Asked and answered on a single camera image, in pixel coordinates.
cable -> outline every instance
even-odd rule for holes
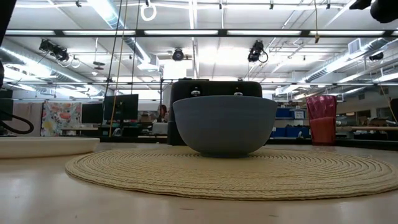
[[[381,89],[381,91],[383,93],[384,98],[387,101],[388,107],[390,108],[390,111],[391,111],[392,117],[394,118],[394,121],[398,124],[397,118],[396,118],[396,116],[395,116],[395,114],[394,114],[394,112],[393,112],[393,110],[391,108],[391,101],[387,98],[386,94],[384,93],[383,87],[381,85],[380,85],[380,89]]]
[[[35,127],[33,126],[33,124],[32,124],[29,120],[27,120],[27,119],[25,119],[25,118],[21,118],[20,116],[16,116],[16,115],[13,115],[13,114],[9,114],[9,113],[7,113],[7,112],[5,112],[5,111],[3,111],[3,110],[0,110],[0,113],[5,114],[5,115],[8,115],[8,116],[11,116],[11,117],[13,117],[13,118],[15,118],[15,119],[18,119],[18,120],[20,120],[20,121],[23,121],[23,122],[27,123],[27,125],[29,125],[29,129],[28,129],[27,131],[20,131],[20,130],[16,130],[16,129],[14,129],[14,128],[8,126],[6,123],[4,123],[3,121],[0,120],[0,126],[3,126],[4,128],[6,128],[6,129],[12,131],[13,133],[16,133],[16,134],[29,134],[29,133],[31,133],[31,132],[34,130],[34,128],[35,128]]]
[[[124,11],[124,20],[123,20],[123,32],[122,32],[122,40],[124,37],[124,31],[126,30],[126,18],[127,18],[127,6],[126,6],[126,10]],[[112,108],[112,116],[111,116],[111,126],[109,127],[109,137],[112,136],[112,124],[113,124],[113,117],[114,117],[114,110],[116,108],[116,92],[118,91],[118,84],[119,84],[119,74],[120,74],[120,64],[122,64],[122,53],[123,53],[123,42],[120,44],[120,56],[119,56],[119,67],[118,67],[118,74],[116,76],[116,86],[115,86],[115,94],[113,96],[113,108]]]
[[[267,52],[265,52],[264,50],[262,50],[262,52],[267,56],[267,60],[265,60],[265,61],[261,61],[260,59],[259,59],[259,62],[261,62],[261,63],[266,63],[266,62],[268,62],[268,54],[267,54]]]
[[[315,43],[317,44],[319,42],[320,36],[318,35],[318,8],[317,8],[317,0],[313,0],[313,3],[315,5],[315,31],[317,32],[315,34]]]
[[[113,63],[113,55],[114,55],[114,48],[116,46],[116,39],[118,38],[118,30],[119,30],[119,23],[120,23],[120,15],[122,12],[122,6],[120,6],[119,8],[119,16],[118,16],[118,22],[116,23],[116,32],[114,34],[114,39],[113,39],[113,48],[112,48],[112,55],[111,55],[111,63],[109,65],[109,73],[108,73],[108,78],[106,79],[106,88],[105,88],[105,95],[104,95],[104,100],[106,98],[106,94],[108,93],[108,88],[109,88],[109,83],[111,81],[111,71],[112,71],[112,63]],[[104,113],[105,113],[105,103],[102,106],[102,117],[104,117]]]
[[[138,17],[139,17],[139,9],[137,10],[137,17],[136,17],[136,30],[138,29]],[[134,52],[132,56],[132,72],[131,72],[131,94],[132,94],[132,86],[134,84],[134,66],[136,63],[136,47],[137,47],[137,37],[134,38]]]

person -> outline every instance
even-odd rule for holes
[[[169,122],[169,113],[167,112],[166,105],[159,105],[157,112],[159,113],[157,122],[163,122],[163,123]]]

floral poster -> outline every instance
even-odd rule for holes
[[[80,125],[81,103],[43,104],[41,136],[60,136],[62,128]]]

black hose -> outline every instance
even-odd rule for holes
[[[16,133],[16,134],[29,134],[29,133],[31,133],[31,132],[34,130],[34,128],[35,128],[35,127],[33,126],[33,124],[32,124],[30,121],[26,120],[25,118],[21,118],[21,117],[18,117],[18,116],[16,116],[16,115],[9,114],[9,113],[7,113],[7,112],[5,112],[5,111],[2,111],[2,110],[0,110],[0,113],[5,114],[5,115],[8,115],[8,116],[11,116],[11,117],[13,117],[13,118],[15,118],[15,119],[18,119],[18,120],[20,120],[20,121],[23,121],[23,122],[27,123],[27,125],[29,125],[29,129],[28,129],[27,131],[20,131],[20,130],[16,130],[16,129],[14,129],[14,128],[8,126],[6,123],[4,123],[3,121],[0,120],[0,126],[3,126],[4,128],[6,128],[6,129],[12,131],[13,133]]]

blue bin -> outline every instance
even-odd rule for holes
[[[308,128],[288,127],[286,128],[286,137],[296,138],[299,136],[299,132],[302,132],[302,135],[310,134],[310,130]]]
[[[289,108],[278,108],[276,110],[276,118],[291,118],[292,115],[290,114]]]
[[[276,128],[276,131],[271,132],[271,137],[286,137],[286,129],[285,128]]]

